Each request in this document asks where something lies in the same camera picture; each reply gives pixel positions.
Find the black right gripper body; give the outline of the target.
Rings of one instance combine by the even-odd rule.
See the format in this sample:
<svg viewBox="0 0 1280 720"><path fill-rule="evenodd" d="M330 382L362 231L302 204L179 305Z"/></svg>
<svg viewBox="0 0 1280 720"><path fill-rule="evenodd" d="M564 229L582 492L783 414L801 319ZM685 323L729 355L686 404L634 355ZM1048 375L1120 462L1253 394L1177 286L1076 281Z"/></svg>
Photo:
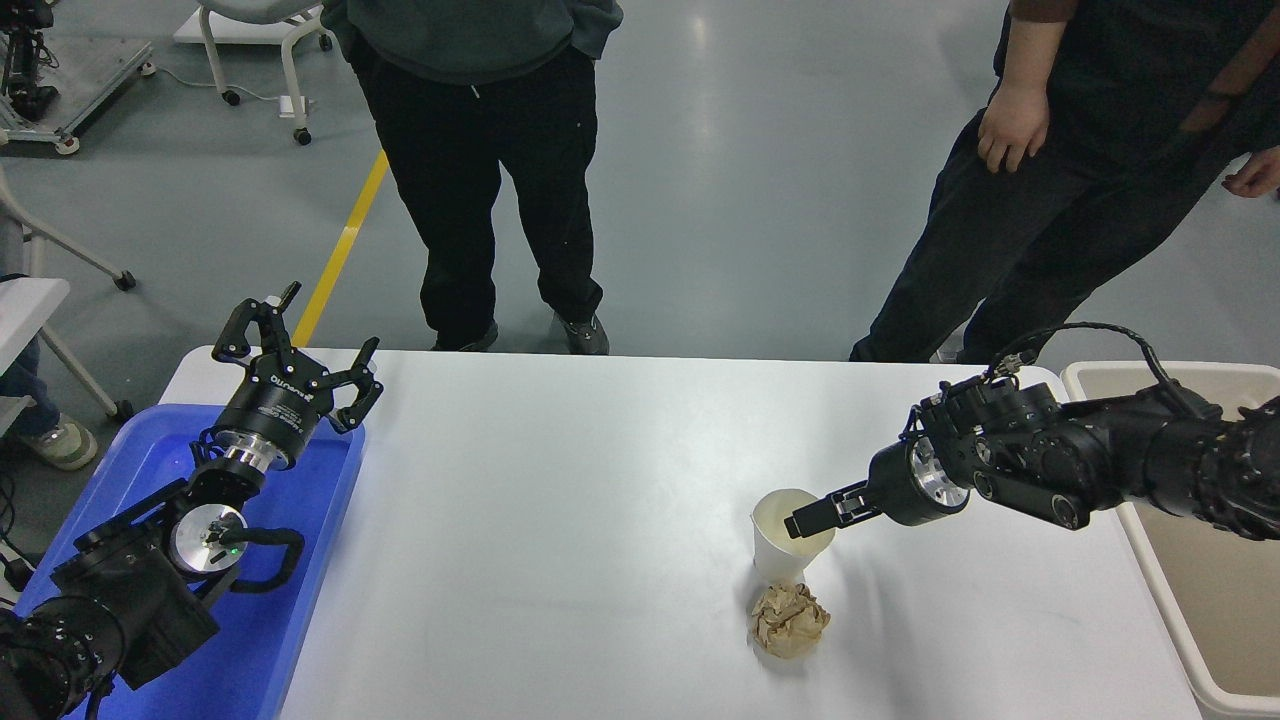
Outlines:
<svg viewBox="0 0 1280 720"><path fill-rule="evenodd" d="M870 460L868 491L873 505L905 527L947 515L947 474L929 439L900 441Z"/></svg>

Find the person's right hand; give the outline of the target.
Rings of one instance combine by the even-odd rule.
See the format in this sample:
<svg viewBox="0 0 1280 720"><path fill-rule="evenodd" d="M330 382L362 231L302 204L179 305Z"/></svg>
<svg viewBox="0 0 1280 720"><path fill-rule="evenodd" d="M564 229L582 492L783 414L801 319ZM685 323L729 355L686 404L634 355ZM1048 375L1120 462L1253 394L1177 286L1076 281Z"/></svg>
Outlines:
<svg viewBox="0 0 1280 720"><path fill-rule="evenodd" d="M992 174L1014 173L1044 146L1048 128L1046 85L1006 79L996 88L980 119L978 155Z"/></svg>

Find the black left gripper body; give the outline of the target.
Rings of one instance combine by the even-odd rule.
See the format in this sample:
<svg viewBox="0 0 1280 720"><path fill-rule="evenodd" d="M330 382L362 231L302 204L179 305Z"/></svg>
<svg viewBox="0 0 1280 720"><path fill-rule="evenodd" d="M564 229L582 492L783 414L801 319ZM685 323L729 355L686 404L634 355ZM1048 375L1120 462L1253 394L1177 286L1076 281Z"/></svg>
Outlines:
<svg viewBox="0 0 1280 720"><path fill-rule="evenodd" d="M329 389L315 389L326 368L297 352L289 363L262 354L246 368L244 380L221 413L221 445L247 445L251 437L275 448L274 462L296 462L320 418L334 409Z"/></svg>

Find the person's left hand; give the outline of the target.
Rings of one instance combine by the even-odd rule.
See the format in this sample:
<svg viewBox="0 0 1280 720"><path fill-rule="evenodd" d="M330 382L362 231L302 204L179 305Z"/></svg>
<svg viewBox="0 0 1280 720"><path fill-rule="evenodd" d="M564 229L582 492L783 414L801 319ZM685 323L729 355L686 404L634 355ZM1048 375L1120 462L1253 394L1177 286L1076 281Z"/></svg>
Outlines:
<svg viewBox="0 0 1280 720"><path fill-rule="evenodd" d="M1251 152L1244 164L1225 176L1220 184L1242 199L1261 199L1277 191L1279 146Z"/></svg>

